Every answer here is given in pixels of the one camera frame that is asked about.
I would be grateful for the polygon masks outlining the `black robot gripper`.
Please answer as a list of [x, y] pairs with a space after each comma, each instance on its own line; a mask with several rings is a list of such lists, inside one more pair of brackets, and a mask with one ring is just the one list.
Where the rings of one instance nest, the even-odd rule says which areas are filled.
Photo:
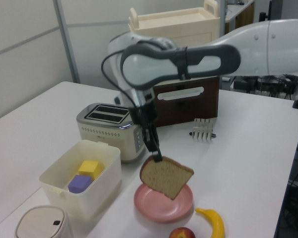
[[143, 141], [147, 149], [152, 152], [154, 161], [161, 162], [162, 155], [159, 148], [159, 139], [153, 122], [157, 118], [154, 101], [139, 107], [128, 107], [132, 122], [142, 127]]

